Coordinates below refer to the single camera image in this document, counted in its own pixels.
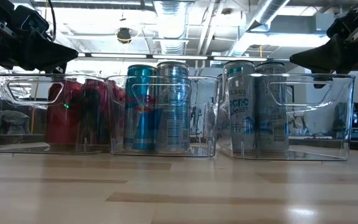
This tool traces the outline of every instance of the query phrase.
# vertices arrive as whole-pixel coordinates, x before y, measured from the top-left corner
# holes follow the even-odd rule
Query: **wooden table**
[[[0,154],[0,224],[358,224],[347,162]]]

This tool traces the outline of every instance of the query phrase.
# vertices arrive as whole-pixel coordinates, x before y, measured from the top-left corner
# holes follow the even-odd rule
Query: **clear plastic bin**
[[[345,161],[354,77],[239,75],[226,80],[218,146],[241,159]]]
[[[109,152],[108,88],[87,75],[0,75],[0,152]]]
[[[219,80],[213,77],[107,78],[116,155],[212,157]]]

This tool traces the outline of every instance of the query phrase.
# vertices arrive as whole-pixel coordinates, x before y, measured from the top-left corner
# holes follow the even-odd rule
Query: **can lid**
[[[282,62],[265,62],[265,63],[258,64],[257,66],[255,66],[255,68],[257,68],[259,66],[271,65],[271,64],[282,65],[283,67],[285,67],[285,64]]]
[[[226,62],[223,66],[225,65],[229,65],[231,63],[239,63],[239,62],[242,62],[242,63],[249,63],[249,64],[252,64],[254,65],[253,62],[251,62],[250,60],[233,60],[233,61],[230,61],[230,62]]]
[[[138,65],[131,65],[128,67],[128,70],[129,69],[133,69],[133,68],[151,68],[151,69],[156,69],[155,67],[151,66],[151,65],[141,65],[141,64],[138,64]]]
[[[175,65],[175,66],[181,66],[183,68],[189,68],[189,66],[186,63],[178,62],[178,61],[166,61],[166,62],[160,62],[157,64],[157,68],[163,66],[163,65]]]

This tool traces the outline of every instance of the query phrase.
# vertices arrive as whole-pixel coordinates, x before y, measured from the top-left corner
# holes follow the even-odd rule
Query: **bin handle cutout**
[[[185,88],[188,89],[188,91],[186,91],[185,95],[180,99],[180,101],[178,102],[175,102],[175,103],[161,103],[161,102],[156,102],[155,99],[151,99],[151,102],[146,102],[144,103],[142,101],[142,96],[139,96],[136,91],[135,91],[135,86],[147,86],[147,87],[150,87],[150,86],[155,86],[156,88],[158,87],[161,87],[161,86],[166,86],[167,88],[172,88],[172,87],[181,87],[181,86],[184,86]],[[131,92],[133,93],[133,95],[135,96],[135,99],[137,101],[138,104],[142,105],[142,106],[146,106],[146,105],[159,105],[159,106],[179,106],[181,104],[183,104],[185,102],[185,100],[187,99],[187,97],[189,97],[189,93],[191,91],[191,86],[190,85],[187,85],[187,84],[163,84],[163,83],[151,83],[151,84],[145,84],[145,83],[142,83],[142,84],[133,84],[131,85]]]
[[[15,85],[20,85],[20,84],[50,84],[51,86],[53,84],[59,84],[61,86],[58,94],[56,95],[55,99],[53,100],[34,100],[34,101],[27,101],[27,100],[20,100],[18,99],[18,97],[14,96],[12,89],[11,89],[11,85],[15,84]],[[47,105],[47,104],[51,104],[57,101],[58,97],[60,96],[60,94],[62,94],[63,92],[63,87],[64,84],[62,82],[51,82],[51,81],[15,81],[15,80],[11,80],[5,83],[5,92],[7,93],[8,97],[10,98],[10,100],[18,105]]]
[[[325,93],[323,99],[318,102],[318,103],[282,103],[282,102],[278,102],[276,97],[274,97],[274,94],[272,92],[272,90],[270,89],[271,85],[274,84],[285,84],[285,85],[294,85],[294,84],[305,84],[305,85],[313,85],[313,84],[320,84],[320,85],[327,85],[328,91]],[[268,82],[267,83],[267,89],[268,92],[270,93],[270,96],[274,99],[274,101],[276,102],[277,105],[279,106],[315,106],[315,107],[322,107],[322,106],[326,106],[327,105],[327,97],[331,94],[331,91],[333,90],[333,84],[331,81],[313,81],[313,82],[302,82],[302,81],[298,81],[298,82]]]

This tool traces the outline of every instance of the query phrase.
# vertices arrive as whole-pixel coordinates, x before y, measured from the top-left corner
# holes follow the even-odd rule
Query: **ceiling light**
[[[192,55],[153,55],[156,59],[188,59],[188,60],[206,60],[207,56],[192,56]]]
[[[146,58],[146,55],[138,55],[138,54],[92,54],[92,57],[108,57],[108,58]]]
[[[266,62],[267,58],[257,58],[257,57],[214,57],[214,60],[227,60],[227,61],[231,61],[231,60],[250,60],[253,62]]]

